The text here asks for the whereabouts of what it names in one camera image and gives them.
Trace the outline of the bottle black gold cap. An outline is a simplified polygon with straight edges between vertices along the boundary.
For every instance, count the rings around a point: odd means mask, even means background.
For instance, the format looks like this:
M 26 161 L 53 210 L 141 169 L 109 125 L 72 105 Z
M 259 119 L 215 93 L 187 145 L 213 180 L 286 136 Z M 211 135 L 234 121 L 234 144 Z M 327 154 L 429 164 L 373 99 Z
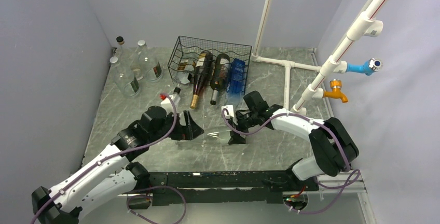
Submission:
M 173 81 L 176 83 L 176 87 L 180 91 L 182 85 L 188 85 L 192 82 L 196 62 L 195 59 L 182 59 L 176 69 L 176 75 Z

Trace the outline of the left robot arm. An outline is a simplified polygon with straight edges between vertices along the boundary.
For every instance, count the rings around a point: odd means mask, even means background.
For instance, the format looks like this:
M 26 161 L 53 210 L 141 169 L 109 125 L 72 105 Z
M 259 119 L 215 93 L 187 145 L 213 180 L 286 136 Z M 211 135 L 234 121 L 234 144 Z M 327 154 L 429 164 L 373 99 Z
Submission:
M 191 141 L 204 133 L 190 112 L 183 112 L 185 124 L 176 113 L 160 106 L 149 107 L 139 120 L 121 130 L 89 163 L 69 178 L 50 188 L 39 187 L 31 194 L 32 223 L 78 223 L 97 206 L 119 194 L 144 192 L 152 184 L 148 170 L 135 161 L 149 147 L 169 137 Z

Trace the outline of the clear bottle dark neck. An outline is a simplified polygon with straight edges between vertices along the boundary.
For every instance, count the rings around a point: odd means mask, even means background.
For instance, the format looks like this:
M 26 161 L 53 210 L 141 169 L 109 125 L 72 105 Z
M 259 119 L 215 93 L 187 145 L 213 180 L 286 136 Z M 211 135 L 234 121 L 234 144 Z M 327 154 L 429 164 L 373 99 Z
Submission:
M 110 58 L 110 75 L 113 82 L 125 97 L 136 97 L 140 93 L 140 85 L 130 67 L 121 63 L 118 57 Z

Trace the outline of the clear bottle silver cap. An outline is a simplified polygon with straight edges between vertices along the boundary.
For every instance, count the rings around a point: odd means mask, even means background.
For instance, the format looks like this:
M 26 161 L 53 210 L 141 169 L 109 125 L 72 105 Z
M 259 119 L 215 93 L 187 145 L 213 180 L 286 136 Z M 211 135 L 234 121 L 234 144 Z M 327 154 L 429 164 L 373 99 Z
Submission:
M 143 75 L 147 81 L 157 82 L 162 78 L 163 69 L 159 60 L 148 54 L 147 44 L 145 40 L 139 40 L 138 45 L 138 62 L 143 71 Z

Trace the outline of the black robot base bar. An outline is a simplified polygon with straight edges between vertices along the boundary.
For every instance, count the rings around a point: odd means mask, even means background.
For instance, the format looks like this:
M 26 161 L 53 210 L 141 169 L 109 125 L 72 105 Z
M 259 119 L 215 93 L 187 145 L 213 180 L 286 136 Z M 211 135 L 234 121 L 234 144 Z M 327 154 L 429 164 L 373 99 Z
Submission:
M 281 204 L 289 194 L 316 192 L 313 178 L 301 181 L 284 170 L 230 172 L 151 172 L 130 193 L 148 193 L 153 206 L 181 203 L 263 201 Z

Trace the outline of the blue tinted clear bottle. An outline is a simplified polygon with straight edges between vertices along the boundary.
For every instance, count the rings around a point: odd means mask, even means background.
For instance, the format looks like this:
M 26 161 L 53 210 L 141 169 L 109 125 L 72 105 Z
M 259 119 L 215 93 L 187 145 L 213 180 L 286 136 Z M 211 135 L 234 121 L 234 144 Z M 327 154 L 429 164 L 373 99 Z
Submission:
M 205 129 L 197 138 L 187 141 L 175 141 L 177 145 L 227 145 L 230 139 L 230 130 L 227 127 Z

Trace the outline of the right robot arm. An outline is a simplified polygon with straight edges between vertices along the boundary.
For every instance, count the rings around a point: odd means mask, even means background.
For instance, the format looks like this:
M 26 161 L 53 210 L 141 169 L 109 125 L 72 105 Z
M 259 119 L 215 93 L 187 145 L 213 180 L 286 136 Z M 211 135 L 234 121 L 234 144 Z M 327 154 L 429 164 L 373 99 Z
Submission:
M 350 163 L 359 156 L 355 142 L 335 117 L 308 118 L 281 105 L 270 106 L 257 91 L 245 95 L 244 101 L 245 110 L 234 110 L 233 105 L 222 106 L 222 117 L 231 129 L 230 143 L 243 143 L 245 137 L 252 134 L 249 129 L 255 126 L 290 133 L 310 143 L 313 155 L 296 161 L 286 171 L 286 184 L 292 190 L 299 190 L 312 177 L 335 177 L 348 171 Z

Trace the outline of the clear bottle blue medallion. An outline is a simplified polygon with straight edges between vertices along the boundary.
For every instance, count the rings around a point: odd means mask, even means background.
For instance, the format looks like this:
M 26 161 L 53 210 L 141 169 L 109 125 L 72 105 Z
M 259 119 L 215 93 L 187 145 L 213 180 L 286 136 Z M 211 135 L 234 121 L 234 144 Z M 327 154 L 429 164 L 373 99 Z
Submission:
M 122 36 L 116 37 L 116 42 L 119 44 L 120 55 L 127 66 L 133 71 L 137 80 L 144 78 L 144 73 L 138 61 L 138 54 L 125 44 Z

